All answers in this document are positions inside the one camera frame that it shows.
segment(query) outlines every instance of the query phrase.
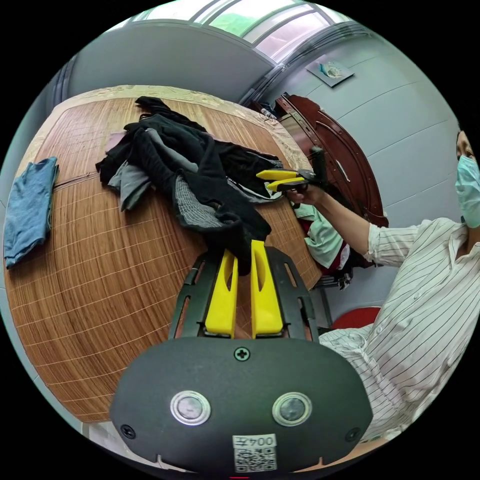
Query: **framed picture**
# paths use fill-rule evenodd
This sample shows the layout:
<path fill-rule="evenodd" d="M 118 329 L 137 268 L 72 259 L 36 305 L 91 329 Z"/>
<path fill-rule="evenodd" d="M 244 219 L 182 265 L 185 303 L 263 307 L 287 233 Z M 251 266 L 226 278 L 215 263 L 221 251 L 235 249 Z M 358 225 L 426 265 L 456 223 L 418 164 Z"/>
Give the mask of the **framed picture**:
<path fill-rule="evenodd" d="M 354 75 L 351 70 L 337 61 L 322 63 L 320 60 L 315 60 L 307 65 L 306 69 L 332 88 Z"/>

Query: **glass window pane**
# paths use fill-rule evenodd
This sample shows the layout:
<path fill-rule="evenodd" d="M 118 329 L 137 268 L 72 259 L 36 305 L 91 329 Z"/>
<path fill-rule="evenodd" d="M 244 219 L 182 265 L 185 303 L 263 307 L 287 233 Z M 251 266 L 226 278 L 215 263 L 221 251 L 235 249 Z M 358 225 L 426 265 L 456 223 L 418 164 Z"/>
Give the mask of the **glass window pane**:
<path fill-rule="evenodd" d="M 222 12 L 210 25 L 240 37 L 265 15 L 295 3 L 295 0 L 241 0 Z"/>
<path fill-rule="evenodd" d="M 155 7 L 147 20 L 190 20 L 210 0 L 175 0 Z"/>
<path fill-rule="evenodd" d="M 121 21 L 120 23 L 118 23 L 117 25 L 113 26 L 112 28 L 109 28 L 108 30 L 105 30 L 106 32 L 111 32 L 112 30 L 116 30 L 116 29 L 121 29 L 130 19 L 127 18 L 126 20 L 124 21 Z"/>
<path fill-rule="evenodd" d="M 331 10 L 326 6 L 320 7 L 336 24 L 340 24 L 342 22 L 350 22 L 352 19 L 349 16 L 344 15 L 343 13 L 339 13 L 338 11 Z"/>
<path fill-rule="evenodd" d="M 211 7 L 207 8 L 207 10 L 205 10 L 198 18 L 195 19 L 195 21 L 201 24 L 206 22 L 217 10 L 229 4 L 231 1 L 232 0 L 218 0 L 217 3 L 214 3 Z"/>
<path fill-rule="evenodd" d="M 328 26 L 319 13 L 304 15 L 275 30 L 258 44 L 257 49 L 275 62 L 280 62 L 304 40 Z"/>
<path fill-rule="evenodd" d="M 279 23 L 283 22 L 290 17 L 293 17 L 296 14 L 305 12 L 307 10 L 312 10 L 312 7 L 308 4 L 299 5 L 294 8 L 289 8 L 288 10 L 281 11 L 276 15 L 271 16 L 267 20 L 263 21 L 260 25 L 256 26 L 252 31 L 249 31 L 243 38 L 247 42 L 254 43 L 259 39 L 263 34 L 268 32 L 271 28 Z"/>

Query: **black clothing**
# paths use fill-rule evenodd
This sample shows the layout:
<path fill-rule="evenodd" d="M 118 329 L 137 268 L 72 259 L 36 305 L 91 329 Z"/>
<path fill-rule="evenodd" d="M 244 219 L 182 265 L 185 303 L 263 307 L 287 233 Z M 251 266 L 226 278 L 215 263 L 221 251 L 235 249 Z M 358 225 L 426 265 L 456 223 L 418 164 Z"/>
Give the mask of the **black clothing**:
<path fill-rule="evenodd" d="M 251 241 L 265 241 L 272 230 L 252 203 L 229 185 L 227 176 L 261 193 L 266 187 L 256 174 L 278 167 L 279 159 L 215 140 L 205 129 L 200 130 L 200 125 L 166 105 L 148 97 L 138 100 L 141 99 L 154 103 L 154 109 L 162 110 L 162 114 L 142 116 L 139 122 L 124 127 L 122 140 L 96 164 L 100 181 L 107 184 L 125 161 L 139 167 L 172 202 L 180 224 L 201 233 L 210 249 L 230 250 L 238 259 L 239 274 L 247 275 L 251 268 Z M 154 129 L 165 146 L 197 164 L 198 172 L 179 169 L 147 129 Z"/>

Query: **face mask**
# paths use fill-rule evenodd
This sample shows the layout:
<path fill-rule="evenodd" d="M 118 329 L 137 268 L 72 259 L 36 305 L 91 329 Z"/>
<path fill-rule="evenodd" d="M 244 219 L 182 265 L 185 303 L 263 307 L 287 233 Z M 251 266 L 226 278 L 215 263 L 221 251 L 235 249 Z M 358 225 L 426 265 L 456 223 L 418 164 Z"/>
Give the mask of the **face mask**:
<path fill-rule="evenodd" d="M 480 169 L 465 155 L 458 161 L 455 188 L 466 225 L 471 229 L 480 227 Z"/>

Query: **red stool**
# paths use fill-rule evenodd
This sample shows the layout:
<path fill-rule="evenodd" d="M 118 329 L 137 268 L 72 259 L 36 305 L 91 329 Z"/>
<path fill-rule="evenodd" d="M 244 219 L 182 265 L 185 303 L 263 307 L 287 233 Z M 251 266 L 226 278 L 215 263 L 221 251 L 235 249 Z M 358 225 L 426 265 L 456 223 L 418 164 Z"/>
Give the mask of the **red stool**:
<path fill-rule="evenodd" d="M 336 329 L 359 329 L 366 325 L 372 324 L 380 311 L 379 306 L 367 306 L 363 308 L 356 308 L 355 310 L 344 313 L 341 317 L 337 318 L 333 325 L 332 330 Z"/>

